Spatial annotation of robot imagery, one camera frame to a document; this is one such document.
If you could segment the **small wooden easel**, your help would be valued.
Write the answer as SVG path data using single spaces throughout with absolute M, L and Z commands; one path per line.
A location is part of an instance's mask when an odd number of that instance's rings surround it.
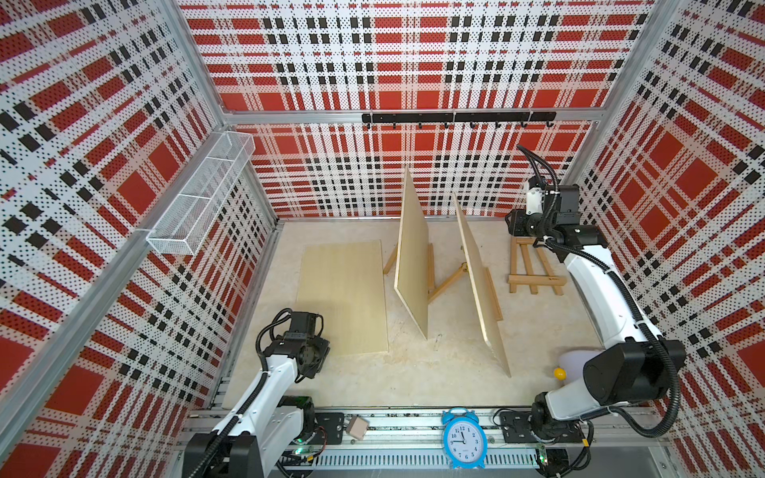
M 567 279 L 556 272 L 547 252 L 535 248 L 531 238 L 512 237 L 510 240 L 510 266 L 507 284 L 511 294 L 527 291 L 533 296 L 543 289 L 557 297 L 565 294 Z

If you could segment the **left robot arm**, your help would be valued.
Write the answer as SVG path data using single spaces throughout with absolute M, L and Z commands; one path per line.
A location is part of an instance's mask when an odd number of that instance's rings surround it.
M 183 477 L 266 477 L 283 467 L 289 446 L 304 445 L 316 435 L 328 443 L 313 398 L 288 394 L 291 386 L 322 370 L 331 350 L 324 326 L 319 314 L 285 308 L 259 331 L 255 353 L 261 371 L 213 430 L 189 440 Z

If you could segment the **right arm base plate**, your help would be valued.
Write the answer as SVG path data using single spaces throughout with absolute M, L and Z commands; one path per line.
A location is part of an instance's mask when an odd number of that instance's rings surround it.
M 501 408 L 495 412 L 492 422 L 500 428 L 505 443 L 574 444 L 586 437 L 587 429 L 582 429 L 579 422 L 568 422 L 554 432 L 553 438 L 540 439 L 532 431 L 530 415 L 527 410 Z

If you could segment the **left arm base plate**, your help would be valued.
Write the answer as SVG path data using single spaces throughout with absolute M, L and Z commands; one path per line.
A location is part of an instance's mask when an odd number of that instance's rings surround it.
M 305 416 L 298 444 L 339 445 L 343 442 L 346 416 L 342 412 L 312 412 Z

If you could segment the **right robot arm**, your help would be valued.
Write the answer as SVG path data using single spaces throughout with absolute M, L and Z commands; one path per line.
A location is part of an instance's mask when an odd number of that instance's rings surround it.
M 531 239 L 565 265 L 604 347 L 584 362 L 579 378 L 536 396 L 532 433 L 553 442 L 572 423 L 614 413 L 640 436 L 665 435 L 681 408 L 685 346 L 666 338 L 643 312 L 599 227 L 581 223 L 579 187 L 561 185 L 548 161 L 526 147 L 520 151 L 534 175 L 525 207 L 505 217 L 508 232 Z

